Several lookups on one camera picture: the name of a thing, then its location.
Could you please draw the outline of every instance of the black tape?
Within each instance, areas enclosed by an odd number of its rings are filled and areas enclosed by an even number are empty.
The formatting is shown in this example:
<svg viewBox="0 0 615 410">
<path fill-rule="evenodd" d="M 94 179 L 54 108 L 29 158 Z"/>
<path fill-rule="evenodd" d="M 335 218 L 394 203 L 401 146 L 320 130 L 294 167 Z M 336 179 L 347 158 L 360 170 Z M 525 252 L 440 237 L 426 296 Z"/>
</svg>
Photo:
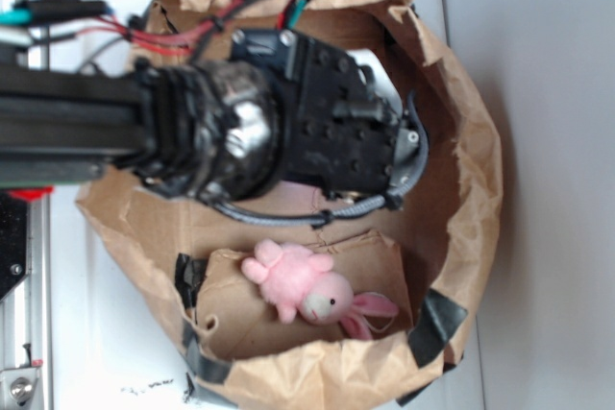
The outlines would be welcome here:
<svg viewBox="0 0 615 410">
<path fill-rule="evenodd" d="M 192 326 L 184 323 L 184 338 L 182 343 L 186 349 L 185 361 L 192 372 L 203 381 L 211 384 L 224 384 L 231 372 L 231 362 L 214 360 L 205 357 L 199 350 L 199 341 Z"/>
<path fill-rule="evenodd" d="M 444 373 L 449 372 L 450 370 L 454 369 L 456 367 L 456 365 L 453 364 L 444 364 Z M 395 401 L 397 402 L 397 404 L 400 407 L 405 407 L 406 405 L 408 405 L 409 403 L 411 403 L 413 400 L 415 400 L 417 397 L 419 397 L 419 395 L 425 391 L 427 388 L 429 388 L 432 385 L 433 381 L 428 384 L 427 386 L 423 386 L 421 389 L 417 389 L 416 391 L 412 391 L 411 393 L 406 394 L 405 396 L 401 396 L 400 398 L 396 398 Z"/>
<path fill-rule="evenodd" d="M 184 253 L 178 255 L 175 263 L 175 288 L 182 297 L 185 309 L 196 306 L 207 268 L 206 259 L 192 259 Z"/>
<path fill-rule="evenodd" d="M 430 289 L 421 305 L 419 322 L 407 338 L 416 364 L 424 367 L 433 361 L 467 316 L 467 309 Z"/>
</svg>

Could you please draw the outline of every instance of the screw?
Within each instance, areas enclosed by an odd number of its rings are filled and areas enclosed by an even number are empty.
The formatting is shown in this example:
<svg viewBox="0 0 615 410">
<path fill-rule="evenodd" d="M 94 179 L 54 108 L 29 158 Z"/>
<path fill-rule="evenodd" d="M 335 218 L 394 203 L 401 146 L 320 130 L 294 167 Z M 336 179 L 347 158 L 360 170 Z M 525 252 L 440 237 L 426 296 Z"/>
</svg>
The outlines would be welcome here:
<svg viewBox="0 0 615 410">
<path fill-rule="evenodd" d="M 287 29 L 284 29 L 280 33 L 280 42 L 282 43 L 282 45 L 285 45 L 286 47 L 289 47 L 290 45 L 295 43 L 295 38 L 296 38 L 295 35 L 292 34 L 290 31 L 288 31 Z"/>
<path fill-rule="evenodd" d="M 314 134 L 314 124 L 310 121 L 304 122 L 304 134 L 311 136 Z"/>
<path fill-rule="evenodd" d="M 21 273 L 23 273 L 23 267 L 20 264 L 13 264 L 11 266 L 11 274 L 19 276 Z"/>
<path fill-rule="evenodd" d="M 350 64 L 348 63 L 348 60 L 346 60 L 345 58 L 340 58 L 337 62 L 337 69 L 340 72 L 347 72 L 349 68 Z"/>
<path fill-rule="evenodd" d="M 236 29 L 233 32 L 233 35 L 231 36 L 231 38 L 233 39 L 233 42 L 236 43 L 237 45 L 239 45 L 240 43 L 243 43 L 243 41 L 246 38 L 246 35 L 243 33 L 243 31 L 241 31 L 240 29 Z"/>
<path fill-rule="evenodd" d="M 317 61 L 323 66 L 329 64 L 329 52 L 327 50 L 320 50 L 318 52 Z"/>
<path fill-rule="evenodd" d="M 325 127 L 325 138 L 333 139 L 333 127 Z"/>
<path fill-rule="evenodd" d="M 22 404 L 30 398 L 33 390 L 32 383 L 26 378 L 20 377 L 12 383 L 10 393 L 15 402 Z"/>
<path fill-rule="evenodd" d="M 412 143 L 412 144 L 416 144 L 419 142 L 419 133 L 415 132 L 414 130 L 412 130 L 411 132 L 409 132 L 407 134 L 407 140 Z"/>
<path fill-rule="evenodd" d="M 98 163 L 92 163 L 89 166 L 89 173 L 92 177 L 97 178 L 103 173 L 103 167 Z"/>
</svg>

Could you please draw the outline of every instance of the white wall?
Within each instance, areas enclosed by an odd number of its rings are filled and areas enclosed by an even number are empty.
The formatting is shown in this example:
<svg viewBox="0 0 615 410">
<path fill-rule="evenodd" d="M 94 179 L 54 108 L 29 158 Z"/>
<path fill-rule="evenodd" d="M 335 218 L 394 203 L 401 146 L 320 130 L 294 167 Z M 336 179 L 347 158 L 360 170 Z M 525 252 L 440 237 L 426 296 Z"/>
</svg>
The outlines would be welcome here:
<svg viewBox="0 0 615 410">
<path fill-rule="evenodd" d="M 445 0 L 504 141 L 487 410 L 615 406 L 615 0 Z"/>
</svg>

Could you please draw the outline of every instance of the red wire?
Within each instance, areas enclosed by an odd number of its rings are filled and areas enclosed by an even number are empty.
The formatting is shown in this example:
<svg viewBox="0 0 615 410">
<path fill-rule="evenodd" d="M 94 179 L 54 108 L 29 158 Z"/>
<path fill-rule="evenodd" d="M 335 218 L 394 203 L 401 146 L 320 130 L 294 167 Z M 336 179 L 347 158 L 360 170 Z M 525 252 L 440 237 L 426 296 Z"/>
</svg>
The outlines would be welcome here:
<svg viewBox="0 0 615 410">
<path fill-rule="evenodd" d="M 218 12 L 218 17 L 224 17 L 231 10 L 238 7 L 244 0 L 233 0 L 227 7 Z M 122 25 L 117 21 L 115 16 L 112 16 L 111 19 L 105 17 L 98 17 L 99 21 L 105 23 L 106 27 L 89 27 L 84 28 L 77 34 L 87 34 L 94 31 L 103 31 L 103 32 L 112 32 L 117 33 L 124 36 L 127 40 L 143 47 L 148 50 L 151 50 L 156 53 L 160 53 L 166 56 L 182 56 L 190 54 L 190 47 L 193 45 L 199 37 L 203 34 L 206 34 L 212 27 L 213 23 L 211 21 L 205 21 L 197 27 L 191 29 L 190 31 L 185 31 L 183 33 L 169 35 L 169 34 L 151 34 L 145 33 L 143 31 L 131 30 L 126 26 Z M 169 49 L 162 47 L 182 47 L 179 49 Z"/>
</svg>

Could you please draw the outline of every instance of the plush toy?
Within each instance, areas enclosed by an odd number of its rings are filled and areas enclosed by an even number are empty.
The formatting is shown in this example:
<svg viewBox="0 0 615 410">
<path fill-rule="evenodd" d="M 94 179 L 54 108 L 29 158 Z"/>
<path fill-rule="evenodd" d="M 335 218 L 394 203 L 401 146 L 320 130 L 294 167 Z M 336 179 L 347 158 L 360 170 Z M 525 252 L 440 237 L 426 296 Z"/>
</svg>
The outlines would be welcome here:
<svg viewBox="0 0 615 410">
<path fill-rule="evenodd" d="M 297 244 L 278 245 L 270 239 L 259 242 L 255 256 L 241 263 L 244 276 L 259 285 L 267 302 L 275 304 L 282 323 L 290 324 L 299 311 L 311 324 L 340 322 L 351 337 L 372 339 L 372 327 L 364 316 L 394 318 L 399 308 L 377 293 L 355 296 L 349 281 L 332 268 L 329 254 Z"/>
</svg>

